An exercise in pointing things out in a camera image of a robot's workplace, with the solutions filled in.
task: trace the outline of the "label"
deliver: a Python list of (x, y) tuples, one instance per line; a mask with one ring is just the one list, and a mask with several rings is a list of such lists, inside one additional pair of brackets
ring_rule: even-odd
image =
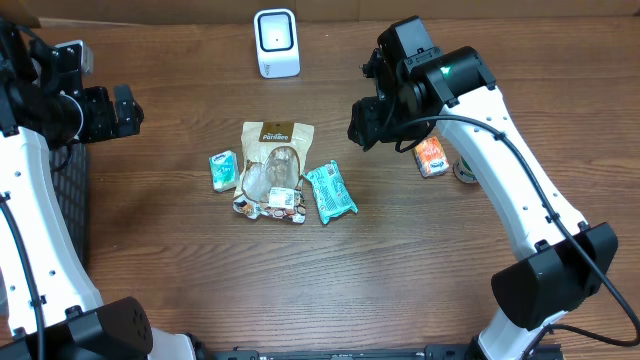
[(269, 207), (293, 209), (295, 191), (293, 189), (272, 187), (269, 192)]
[(324, 166), (324, 168), (327, 170), (327, 175), (329, 175), (329, 177), (335, 175), (336, 169), (333, 168), (332, 164), (327, 164)]
[(292, 122), (266, 122), (262, 124), (262, 131), (260, 131), (260, 142), (291, 142), (291, 136), (293, 135)]

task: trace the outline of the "brown snack bag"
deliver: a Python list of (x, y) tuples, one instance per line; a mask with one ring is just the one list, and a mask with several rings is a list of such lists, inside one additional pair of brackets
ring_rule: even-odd
[(311, 125), (292, 122), (245, 122), (245, 166), (234, 193), (233, 209), (251, 219), (262, 215), (304, 223), (301, 175), (313, 132)]

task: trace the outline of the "black motor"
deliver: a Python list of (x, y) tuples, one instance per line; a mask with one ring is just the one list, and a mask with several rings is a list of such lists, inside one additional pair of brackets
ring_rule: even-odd
[[(362, 66), (363, 75), (375, 79), (377, 96), (353, 104), (347, 132), (364, 151), (377, 141), (396, 142), (396, 151), (407, 151), (436, 123), (410, 121), (438, 115), (443, 106), (455, 106), (458, 96), (481, 86), (495, 86), (493, 74), (473, 48), (443, 54), (417, 16), (391, 25), (378, 37), (378, 45)], [(401, 149), (406, 140), (413, 143)]]
[[(29, 50), (20, 31), (32, 37)], [(104, 87), (83, 88), (93, 53), (82, 41), (47, 45), (30, 29), (0, 18), (0, 132), (36, 131), (51, 150), (140, 133), (142, 108), (127, 85), (115, 88), (116, 104)]]

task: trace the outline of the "small snack package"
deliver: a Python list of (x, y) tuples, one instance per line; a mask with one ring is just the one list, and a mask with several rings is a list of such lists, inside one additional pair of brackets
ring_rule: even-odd
[(447, 156), (435, 136), (424, 139), (413, 148), (413, 153), (423, 178), (442, 175), (449, 170)]
[(303, 176), (311, 183), (323, 224), (326, 225), (331, 218), (339, 217), (349, 210), (358, 213), (358, 207), (351, 200), (344, 186), (338, 163), (331, 160), (329, 164), (309, 171)]
[(221, 154), (209, 158), (211, 175), (213, 176), (213, 189), (223, 192), (234, 188), (238, 183), (238, 161), (236, 153), (227, 150)]

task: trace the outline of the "plastic wrapper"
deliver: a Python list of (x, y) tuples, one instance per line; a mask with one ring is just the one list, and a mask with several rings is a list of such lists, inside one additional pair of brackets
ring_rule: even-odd
[(418, 163), (418, 169), (423, 178), (442, 175), (449, 170), (449, 161), (444, 154), (438, 138), (433, 136), (424, 139), (413, 148), (413, 154)]
[(331, 218), (339, 217), (349, 210), (358, 213), (358, 207), (344, 185), (338, 163), (331, 160), (329, 164), (304, 174), (304, 177), (313, 187), (313, 196), (323, 224), (326, 225)]
[(238, 162), (236, 153), (227, 150), (209, 158), (209, 167), (213, 176), (213, 189), (217, 192), (236, 187), (238, 179)]
[(306, 208), (301, 175), (313, 132), (313, 126), (298, 123), (244, 123), (245, 166), (233, 209), (251, 219), (267, 216), (302, 224)]

